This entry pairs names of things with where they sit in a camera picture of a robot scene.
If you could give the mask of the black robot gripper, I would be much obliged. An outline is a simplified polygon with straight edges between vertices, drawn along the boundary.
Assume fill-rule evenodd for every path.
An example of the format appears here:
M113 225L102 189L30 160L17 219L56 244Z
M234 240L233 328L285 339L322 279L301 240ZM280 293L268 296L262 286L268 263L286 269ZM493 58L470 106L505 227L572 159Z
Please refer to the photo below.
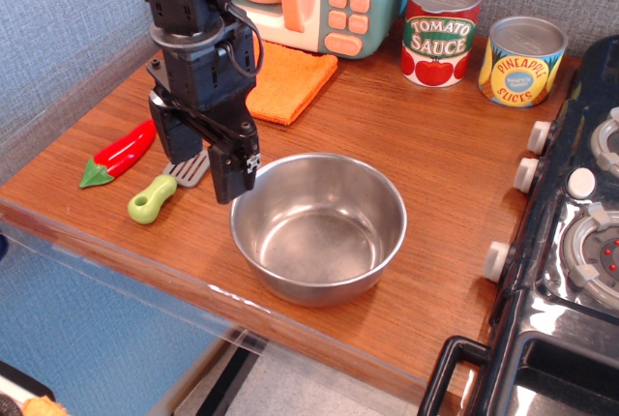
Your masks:
M218 23L181 36L152 26L163 61L148 71L151 117L172 164L186 162L212 144L208 155L217 202L227 204L254 188L261 156L256 126L246 106L255 86L252 31L243 23Z

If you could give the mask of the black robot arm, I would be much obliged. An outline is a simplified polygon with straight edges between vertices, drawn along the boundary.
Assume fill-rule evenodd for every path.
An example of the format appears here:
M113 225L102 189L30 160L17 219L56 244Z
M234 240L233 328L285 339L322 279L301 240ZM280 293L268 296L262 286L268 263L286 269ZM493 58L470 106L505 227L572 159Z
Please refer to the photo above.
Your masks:
M258 30L233 0L146 0L162 51L148 72L163 151L171 163L208 152L217 201L253 189L258 132L247 107L263 63Z

